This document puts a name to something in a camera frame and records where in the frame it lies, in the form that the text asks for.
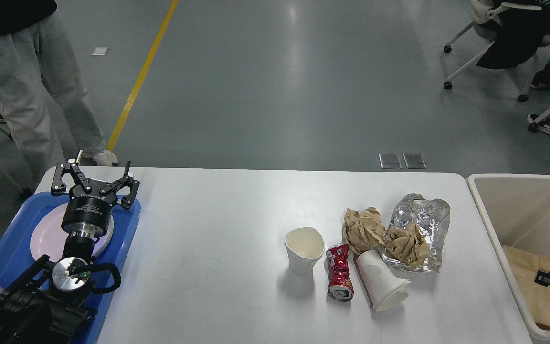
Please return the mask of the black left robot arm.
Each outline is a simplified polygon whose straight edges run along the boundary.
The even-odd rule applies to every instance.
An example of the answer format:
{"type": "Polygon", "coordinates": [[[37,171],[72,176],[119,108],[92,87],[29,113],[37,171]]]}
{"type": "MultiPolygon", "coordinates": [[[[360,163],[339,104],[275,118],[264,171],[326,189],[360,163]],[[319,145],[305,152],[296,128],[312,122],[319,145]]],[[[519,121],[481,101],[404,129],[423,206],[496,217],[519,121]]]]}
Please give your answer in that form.
{"type": "Polygon", "coordinates": [[[52,196],[69,198],[60,224],[63,252],[57,261],[42,255],[0,294],[0,344],[67,344],[98,314],[86,300],[121,285],[118,265],[97,263],[94,250],[116,205],[133,209],[140,183],[130,161],[115,181],[87,178],[79,168],[82,154],[53,174],[52,196]]]}

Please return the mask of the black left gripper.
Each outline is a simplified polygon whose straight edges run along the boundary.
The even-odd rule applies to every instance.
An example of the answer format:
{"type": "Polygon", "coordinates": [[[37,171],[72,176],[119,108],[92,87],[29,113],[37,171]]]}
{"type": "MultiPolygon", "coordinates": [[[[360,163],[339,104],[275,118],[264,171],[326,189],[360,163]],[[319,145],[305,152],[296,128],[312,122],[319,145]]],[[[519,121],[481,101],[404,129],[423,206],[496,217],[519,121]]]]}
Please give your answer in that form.
{"type": "Polygon", "coordinates": [[[110,227],[113,207],[119,205],[125,210],[131,209],[140,182],[130,172],[131,161],[127,161],[121,178],[105,183],[99,191],[94,189],[79,168],[83,152],[79,150],[75,158],[56,165],[51,195],[70,197],[61,224],[63,231],[70,235],[89,232],[90,238],[103,237],[110,227]],[[124,189],[128,189],[128,193],[119,197],[117,193],[124,189]]]}

